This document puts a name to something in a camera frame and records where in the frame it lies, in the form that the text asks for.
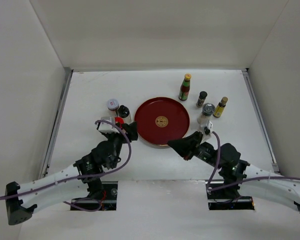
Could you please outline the right robot arm base mount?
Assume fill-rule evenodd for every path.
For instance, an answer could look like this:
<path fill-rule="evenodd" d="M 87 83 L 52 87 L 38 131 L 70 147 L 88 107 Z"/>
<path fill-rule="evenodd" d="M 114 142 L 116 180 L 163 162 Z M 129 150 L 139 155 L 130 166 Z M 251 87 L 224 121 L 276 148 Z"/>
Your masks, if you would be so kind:
<path fill-rule="evenodd" d="M 241 196 L 232 187 L 212 191 L 224 185 L 221 180 L 212 181 L 206 185 L 208 209 L 210 211 L 255 210 L 251 196 Z"/>

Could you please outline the red lid chili sauce jar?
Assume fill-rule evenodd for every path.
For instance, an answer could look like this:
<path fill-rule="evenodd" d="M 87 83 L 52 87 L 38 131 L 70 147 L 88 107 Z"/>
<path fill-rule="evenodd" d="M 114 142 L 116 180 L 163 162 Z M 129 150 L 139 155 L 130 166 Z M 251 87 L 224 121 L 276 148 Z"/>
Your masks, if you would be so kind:
<path fill-rule="evenodd" d="M 114 121 L 115 121 L 115 125 L 116 125 L 117 127 L 121 128 L 121 129 L 123 128 L 122 125 L 123 125 L 125 122 L 124 122 L 124 120 L 123 120 L 121 117 L 116 116 L 116 117 L 114 118 Z"/>

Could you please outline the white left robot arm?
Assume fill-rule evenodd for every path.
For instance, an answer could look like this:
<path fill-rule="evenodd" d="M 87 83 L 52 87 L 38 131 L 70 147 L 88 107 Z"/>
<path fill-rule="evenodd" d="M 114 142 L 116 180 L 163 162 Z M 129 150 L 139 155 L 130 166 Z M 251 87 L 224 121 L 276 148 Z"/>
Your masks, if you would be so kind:
<path fill-rule="evenodd" d="M 96 200 L 102 195 L 101 177 L 115 173 L 121 166 L 120 153 L 126 144 L 138 139 L 137 122 L 117 126 L 107 120 L 96 121 L 97 130 L 106 138 L 90 153 L 69 165 L 67 168 L 34 180 L 19 184 L 10 182 L 0 200 L 5 201 L 7 221 L 10 226 L 29 220 L 33 214 L 70 199 Z"/>

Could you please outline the left robot arm base mount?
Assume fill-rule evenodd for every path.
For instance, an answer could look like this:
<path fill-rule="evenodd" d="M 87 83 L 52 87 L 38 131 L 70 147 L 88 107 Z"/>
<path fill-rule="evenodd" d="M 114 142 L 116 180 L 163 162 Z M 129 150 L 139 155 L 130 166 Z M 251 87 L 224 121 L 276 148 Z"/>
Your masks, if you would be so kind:
<path fill-rule="evenodd" d="M 116 211 L 118 197 L 118 182 L 104 181 L 103 189 L 95 196 L 75 198 L 70 202 L 71 211 Z"/>

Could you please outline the black lid seasoning bottle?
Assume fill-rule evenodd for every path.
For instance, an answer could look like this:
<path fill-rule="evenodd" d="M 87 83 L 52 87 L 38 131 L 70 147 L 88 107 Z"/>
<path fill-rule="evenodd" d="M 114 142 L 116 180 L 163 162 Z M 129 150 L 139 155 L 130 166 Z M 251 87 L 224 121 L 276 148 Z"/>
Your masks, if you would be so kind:
<path fill-rule="evenodd" d="M 120 105 L 118 108 L 118 116 L 123 119 L 125 124 L 130 124 L 132 122 L 130 110 L 124 105 Z"/>

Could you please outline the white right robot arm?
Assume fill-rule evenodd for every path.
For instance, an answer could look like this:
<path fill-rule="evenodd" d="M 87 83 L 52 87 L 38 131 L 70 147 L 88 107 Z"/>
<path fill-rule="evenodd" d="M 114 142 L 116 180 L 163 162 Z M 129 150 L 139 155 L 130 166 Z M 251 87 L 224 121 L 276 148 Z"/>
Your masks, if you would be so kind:
<path fill-rule="evenodd" d="M 222 192 L 231 202 L 240 197 L 256 197 L 300 213 L 300 177 L 283 176 L 258 168 L 242 160 L 241 153 L 232 144 L 221 144 L 218 140 L 217 148 L 214 148 L 203 138 L 203 133 L 196 131 L 167 144 L 185 161 L 196 157 L 213 167 L 212 177 L 215 174 L 222 177 L 223 184 L 218 187 L 212 187 L 213 179 L 208 179 L 208 194 Z"/>

